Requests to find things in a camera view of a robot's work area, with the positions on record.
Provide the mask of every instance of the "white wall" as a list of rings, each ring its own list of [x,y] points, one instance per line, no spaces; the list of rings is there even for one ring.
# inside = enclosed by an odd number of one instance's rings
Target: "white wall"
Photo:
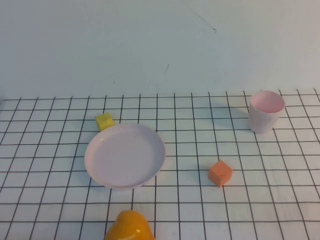
[[[0,91],[319,87],[319,12],[319,0],[0,0]]]

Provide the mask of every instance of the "plate rim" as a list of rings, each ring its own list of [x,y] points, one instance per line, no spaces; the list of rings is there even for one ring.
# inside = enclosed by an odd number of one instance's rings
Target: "plate rim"
[[[121,126],[133,126],[133,127],[136,127],[138,126],[139,128],[145,128],[145,129],[148,129],[148,131],[152,131],[160,140],[161,142],[161,148],[163,148],[163,152],[164,152],[164,157],[163,157],[163,160],[162,160],[162,163],[161,163],[161,166],[160,168],[157,170],[157,172],[152,176],[150,177],[148,180],[146,180],[145,182],[139,184],[139,185],[135,185],[135,186],[124,186],[124,187],[119,187],[119,186],[113,186],[113,185],[106,185],[106,184],[103,184],[99,181],[99,178],[97,180],[97,175],[95,174],[92,174],[88,169],[89,169],[89,153],[88,153],[88,149],[90,149],[90,146],[93,145],[93,142],[95,139],[99,138],[100,135],[103,135],[105,134],[105,132],[109,131],[110,129],[114,128],[114,127],[118,127],[118,128],[121,128]],[[138,188],[142,185],[144,185],[146,182],[148,182],[150,179],[152,179],[153,177],[155,177],[161,170],[161,168],[163,167],[164,163],[165,163],[165,160],[166,160],[166,147],[165,147],[165,143],[164,141],[162,140],[162,138],[160,137],[160,135],[154,131],[153,129],[151,129],[150,127],[148,126],[145,126],[145,125],[142,125],[142,124],[139,124],[139,123],[120,123],[120,124],[117,124],[117,125],[113,125],[113,126],[110,126],[102,131],[100,131],[97,135],[95,135],[91,141],[89,142],[88,146],[86,147],[85,149],[85,153],[84,153],[84,166],[85,166],[85,170],[86,172],[89,174],[89,176],[95,180],[98,184],[106,187],[106,188],[110,188],[110,189],[122,189],[122,190],[125,190],[125,189],[134,189],[134,188]]]

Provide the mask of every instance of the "orange cube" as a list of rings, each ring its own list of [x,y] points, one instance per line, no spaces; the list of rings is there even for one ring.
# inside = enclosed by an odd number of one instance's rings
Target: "orange cube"
[[[219,188],[231,179],[232,168],[220,160],[209,169],[208,178]]]

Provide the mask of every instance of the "yellow cube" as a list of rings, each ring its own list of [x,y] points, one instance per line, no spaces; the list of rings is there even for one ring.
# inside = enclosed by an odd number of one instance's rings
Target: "yellow cube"
[[[114,121],[112,121],[112,117],[108,112],[95,116],[95,121],[100,131],[114,125]]]

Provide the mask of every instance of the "yellow object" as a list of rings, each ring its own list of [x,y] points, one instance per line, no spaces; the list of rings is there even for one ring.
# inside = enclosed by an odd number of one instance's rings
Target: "yellow object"
[[[116,217],[104,240],[155,240],[155,238],[142,214],[124,210]]]
[[[108,112],[95,116],[95,121],[100,131],[114,125],[114,121],[112,121],[112,117]]]

